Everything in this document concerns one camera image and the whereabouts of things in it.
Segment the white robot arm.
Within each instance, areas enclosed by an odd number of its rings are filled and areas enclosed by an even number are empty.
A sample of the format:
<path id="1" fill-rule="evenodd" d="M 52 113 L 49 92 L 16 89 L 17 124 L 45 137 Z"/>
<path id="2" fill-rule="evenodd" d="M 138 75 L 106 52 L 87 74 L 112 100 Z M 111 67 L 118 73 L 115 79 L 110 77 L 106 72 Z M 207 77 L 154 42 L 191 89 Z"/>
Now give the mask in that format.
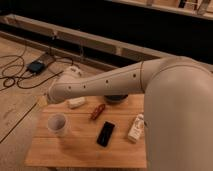
<path id="1" fill-rule="evenodd" d="M 67 69 L 47 99 L 140 93 L 147 170 L 213 171 L 213 73 L 191 58 L 141 61 L 87 78 Z"/>

